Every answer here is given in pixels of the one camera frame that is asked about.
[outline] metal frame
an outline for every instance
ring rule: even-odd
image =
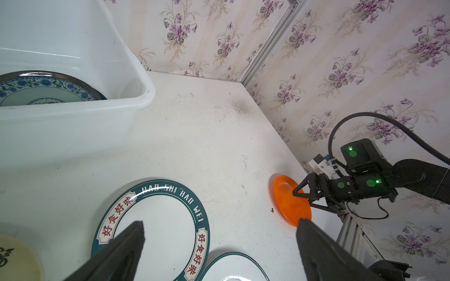
[[[371,254],[375,260],[379,261],[384,259],[350,214],[345,214],[342,222],[343,226],[336,242],[344,248],[345,251],[351,254],[352,257],[359,262],[364,263],[363,254],[364,251],[368,249],[365,247],[365,244],[367,244],[373,251]]]
[[[308,3],[310,0],[294,0],[290,4],[290,7],[278,22],[277,26],[273,29],[269,38],[264,42],[262,49],[258,52],[258,54],[253,58],[250,65],[247,67],[244,74],[239,79],[244,87],[247,87],[255,74],[259,71],[259,69],[264,65],[267,58],[272,54],[273,50],[278,45],[280,39],[283,35],[288,32],[289,27],[295,21],[297,15],[302,10],[302,7]]]

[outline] plate with chinese characters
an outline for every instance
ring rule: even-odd
[[[130,188],[103,216],[91,256],[134,221],[142,221],[145,232],[135,280],[198,279],[208,256],[210,231],[205,209],[189,188],[164,179]]]
[[[0,75],[0,107],[106,99],[85,82],[51,71],[18,71]]]
[[[41,260],[24,242],[0,235],[0,280],[44,281]]]
[[[213,260],[200,281],[269,281],[269,278],[251,257],[239,252],[229,252]]]

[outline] cream plate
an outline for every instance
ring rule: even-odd
[[[0,280],[44,281],[36,253],[12,236],[0,235]]]
[[[103,216],[91,255],[136,220],[144,223],[145,243],[135,280],[193,281],[200,276],[209,251],[209,224],[190,189],[163,179],[132,187]]]
[[[213,260],[200,277],[201,281],[269,281],[264,270],[249,256],[229,252]]]

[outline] black cable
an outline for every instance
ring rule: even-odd
[[[352,213],[352,214],[354,214],[355,216],[357,216],[358,218],[361,218],[361,219],[387,219],[388,217],[389,217],[389,213],[385,210],[385,209],[383,209],[383,207],[382,206],[380,206],[380,199],[386,199],[387,198],[387,196],[382,196],[382,197],[380,197],[380,198],[378,198],[378,200],[377,200],[377,202],[378,202],[378,207],[380,208],[380,209],[382,209],[385,213],[386,213],[386,215],[384,216],[384,217],[382,217],[382,218],[363,218],[363,217],[360,217],[360,216],[358,216],[357,214],[355,214],[349,207],[348,207],[348,202],[350,202],[350,201],[347,201],[347,209],[350,211],[350,213]]]
[[[355,118],[355,117],[360,117],[360,116],[375,117],[375,118],[379,118],[381,120],[385,120],[385,121],[391,123],[392,125],[396,126],[400,130],[402,130],[403,133],[405,133],[407,136],[409,136],[413,141],[415,141],[418,145],[420,145],[423,149],[425,149],[426,151],[431,153],[437,159],[439,159],[442,162],[450,165],[450,158],[448,158],[447,156],[443,155],[442,153],[440,153],[436,149],[432,148],[430,145],[428,145],[426,142],[424,142],[421,138],[419,138],[416,134],[414,134],[413,131],[408,129],[405,125],[403,125],[402,123],[400,123],[399,121],[397,121],[395,119],[392,119],[392,118],[390,118],[388,116],[385,116],[385,115],[379,114],[379,113],[375,113],[375,112],[358,112],[358,113],[353,113],[353,114],[350,114],[349,116],[345,117],[344,119],[340,120],[339,123],[336,124],[336,126],[333,128],[333,131],[331,132],[331,134],[329,136],[329,140],[328,140],[328,155],[330,155],[331,159],[333,159],[333,152],[331,151],[331,145],[333,143],[333,138],[334,138],[334,135],[337,132],[338,128],[342,124],[344,124],[346,121],[348,121],[348,120],[350,120],[352,118]],[[343,167],[346,170],[346,172],[349,172],[347,165],[343,164],[339,160],[332,160],[331,163],[333,164],[333,168],[336,170],[336,173],[341,178],[344,177],[344,175],[341,173],[341,171],[339,171],[339,169],[337,169],[338,166],[336,164],[338,164],[339,166]]]

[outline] white plate with green rim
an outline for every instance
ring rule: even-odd
[[[135,280],[194,281],[208,256],[208,218],[186,186],[156,179],[133,186],[103,216],[91,256],[134,221],[144,224],[145,243]]]
[[[51,71],[18,71],[0,75],[0,107],[106,99],[85,82]]]
[[[239,252],[229,252],[213,260],[200,281],[269,281],[269,278],[251,257]]]

